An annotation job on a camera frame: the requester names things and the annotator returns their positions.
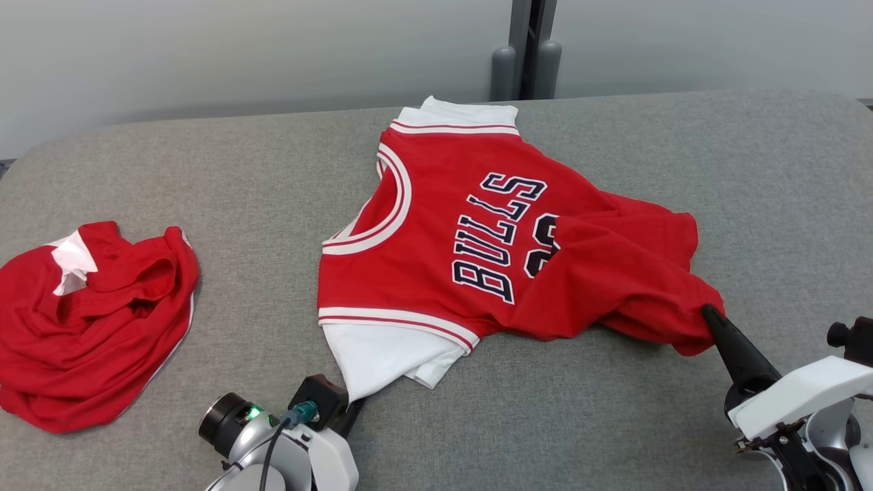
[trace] clothing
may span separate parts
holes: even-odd
[[[182,230],[130,244],[82,225],[0,268],[0,407],[48,432],[114,421],[188,332],[197,262]]]
[[[690,273],[694,218],[598,190],[524,143],[515,114],[430,98],[382,134],[381,182],[320,264],[351,398],[403,374],[432,388],[499,331],[548,341],[601,321],[687,356],[711,346],[700,307],[723,307]]]

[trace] white wall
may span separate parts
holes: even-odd
[[[0,0],[0,158],[97,125],[487,100],[512,0]]]
[[[871,0],[558,0],[556,97],[788,86],[873,97]]]

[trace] camera lens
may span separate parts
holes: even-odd
[[[216,452],[228,458],[233,443],[245,425],[261,413],[253,403],[234,392],[221,396],[210,406],[200,420],[197,433],[212,445]]]

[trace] gray fabric surface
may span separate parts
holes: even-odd
[[[766,90],[517,106],[527,141],[604,190],[693,213],[694,271],[783,372],[836,353],[831,322],[873,315],[860,104]],[[216,397],[281,411],[304,376],[339,382],[316,326],[320,241],[374,190],[396,114],[134,124],[22,157],[0,181],[0,262],[96,220],[132,240],[176,224],[202,285],[187,339],[115,423],[54,436],[0,414],[0,488],[202,489],[221,472],[196,435]],[[434,391],[403,379],[371,398],[350,439],[359,489],[778,489],[769,464],[732,454],[728,385],[714,350],[684,358],[603,328],[496,335]]]

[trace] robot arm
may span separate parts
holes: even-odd
[[[284,428],[257,405],[224,395],[200,423],[200,436],[229,461],[207,491],[257,490],[262,474],[266,491],[354,491],[358,468],[345,437],[363,404],[349,404],[346,391],[323,375],[307,377],[288,405],[289,412],[305,406],[307,417]]]
[[[717,309],[703,314],[733,381],[725,415],[743,432],[739,450],[770,459],[785,491],[873,491],[873,454],[858,445],[851,415],[854,397],[873,391],[873,321],[831,327],[828,343],[845,345],[846,359],[828,356],[783,377]]]

